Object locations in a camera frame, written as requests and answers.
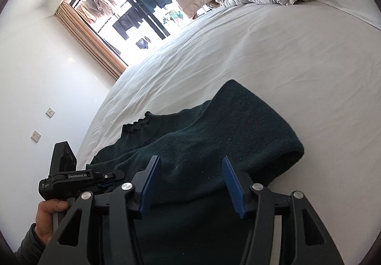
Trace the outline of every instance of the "human hand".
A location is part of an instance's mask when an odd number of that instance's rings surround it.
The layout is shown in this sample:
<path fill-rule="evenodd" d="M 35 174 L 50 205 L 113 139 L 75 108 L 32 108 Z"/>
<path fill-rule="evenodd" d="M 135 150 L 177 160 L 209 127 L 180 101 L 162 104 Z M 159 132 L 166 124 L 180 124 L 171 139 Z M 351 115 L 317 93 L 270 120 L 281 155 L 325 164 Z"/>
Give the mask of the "human hand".
<path fill-rule="evenodd" d="M 39 203 L 36 215 L 36 227 L 34 229 L 44 245 L 47 245 L 53 236 L 52 214 L 62 212 L 68 208 L 69 204 L 64 200 L 45 200 Z"/>

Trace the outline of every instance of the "beige curtain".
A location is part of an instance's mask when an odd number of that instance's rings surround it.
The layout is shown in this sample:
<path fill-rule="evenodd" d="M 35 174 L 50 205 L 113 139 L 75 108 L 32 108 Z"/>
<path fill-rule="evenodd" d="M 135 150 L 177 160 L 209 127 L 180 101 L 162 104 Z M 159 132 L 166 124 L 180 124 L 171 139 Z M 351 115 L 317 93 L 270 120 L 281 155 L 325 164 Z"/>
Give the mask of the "beige curtain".
<path fill-rule="evenodd" d="M 125 64 L 89 28 L 81 16 L 67 2 L 62 2 L 55 16 L 75 39 L 98 61 L 115 79 L 126 69 Z"/>

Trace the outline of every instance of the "dark jacket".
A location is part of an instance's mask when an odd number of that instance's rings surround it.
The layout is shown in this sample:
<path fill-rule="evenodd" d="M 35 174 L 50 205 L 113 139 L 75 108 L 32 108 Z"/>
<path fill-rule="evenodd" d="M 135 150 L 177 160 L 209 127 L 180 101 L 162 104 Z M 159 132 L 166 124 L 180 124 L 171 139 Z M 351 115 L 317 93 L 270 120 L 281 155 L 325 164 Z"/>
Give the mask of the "dark jacket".
<path fill-rule="evenodd" d="M 138 29 L 141 23 L 143 23 L 143 18 L 134 7 L 131 7 L 112 25 L 112 27 L 124 38 L 124 40 L 127 40 L 128 35 L 126 32 L 132 27 Z"/>
<path fill-rule="evenodd" d="M 44 252 L 45 246 L 37 237 L 34 231 L 35 227 L 36 223 L 33 223 L 21 242 L 20 248 L 15 253 L 20 265 L 37 265 Z"/>

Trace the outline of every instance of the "light switch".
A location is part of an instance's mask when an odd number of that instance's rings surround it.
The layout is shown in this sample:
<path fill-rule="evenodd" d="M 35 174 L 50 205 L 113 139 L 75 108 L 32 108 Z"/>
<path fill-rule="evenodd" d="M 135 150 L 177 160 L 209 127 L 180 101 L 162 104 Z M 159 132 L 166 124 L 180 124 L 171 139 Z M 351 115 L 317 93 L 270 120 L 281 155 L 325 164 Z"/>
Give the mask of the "light switch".
<path fill-rule="evenodd" d="M 35 142 L 38 142 L 40 140 L 40 133 L 37 132 L 37 131 L 34 131 L 33 135 L 32 135 L 32 139 L 35 141 Z"/>
<path fill-rule="evenodd" d="M 46 114 L 49 116 L 49 117 L 53 117 L 53 115 L 55 114 L 55 111 L 51 108 L 48 109 L 48 111 L 46 112 Z"/>

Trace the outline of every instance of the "white wall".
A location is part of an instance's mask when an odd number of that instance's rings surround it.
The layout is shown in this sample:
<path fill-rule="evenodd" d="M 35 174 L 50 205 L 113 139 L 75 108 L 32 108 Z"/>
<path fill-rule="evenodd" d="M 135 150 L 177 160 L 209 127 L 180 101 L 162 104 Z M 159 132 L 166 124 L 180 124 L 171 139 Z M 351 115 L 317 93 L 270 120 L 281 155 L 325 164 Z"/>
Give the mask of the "white wall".
<path fill-rule="evenodd" d="M 18 4 L 28 2 L 11 0 L 0 15 L 0 229 L 14 250 L 34 222 L 54 144 L 76 154 L 115 82 L 47 9 L 16 15 Z"/>

